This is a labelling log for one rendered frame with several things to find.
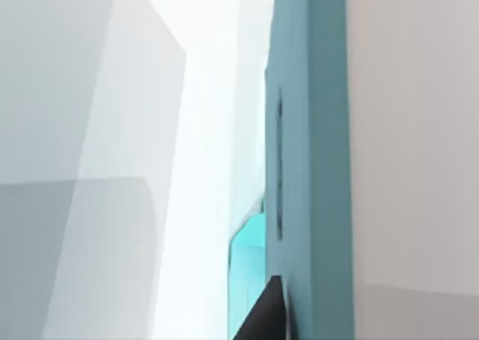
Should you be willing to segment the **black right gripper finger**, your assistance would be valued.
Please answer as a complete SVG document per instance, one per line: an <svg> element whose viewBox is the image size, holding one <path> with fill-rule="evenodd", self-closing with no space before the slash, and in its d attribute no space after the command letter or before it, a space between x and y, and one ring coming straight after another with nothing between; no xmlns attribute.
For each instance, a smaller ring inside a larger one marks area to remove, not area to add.
<svg viewBox="0 0 479 340"><path fill-rule="evenodd" d="M233 340L287 340L287 309L279 275L266 283Z"/></svg>

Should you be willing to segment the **teal blue box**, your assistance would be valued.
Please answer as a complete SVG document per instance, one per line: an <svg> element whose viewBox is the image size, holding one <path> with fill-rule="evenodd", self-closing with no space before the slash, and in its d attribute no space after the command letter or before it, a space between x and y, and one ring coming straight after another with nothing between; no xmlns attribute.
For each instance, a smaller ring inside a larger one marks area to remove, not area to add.
<svg viewBox="0 0 479 340"><path fill-rule="evenodd" d="M347 0L274 0L265 92L266 273L288 340L355 340Z"/></svg>

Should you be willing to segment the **light blue rack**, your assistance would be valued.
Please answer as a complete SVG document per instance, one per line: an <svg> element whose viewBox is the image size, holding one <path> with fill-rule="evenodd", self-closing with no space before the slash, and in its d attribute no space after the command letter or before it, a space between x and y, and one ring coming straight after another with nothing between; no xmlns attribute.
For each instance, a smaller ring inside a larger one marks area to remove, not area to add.
<svg viewBox="0 0 479 340"><path fill-rule="evenodd" d="M242 217L228 247L228 340L233 340L265 285L266 217L260 194Z"/></svg>

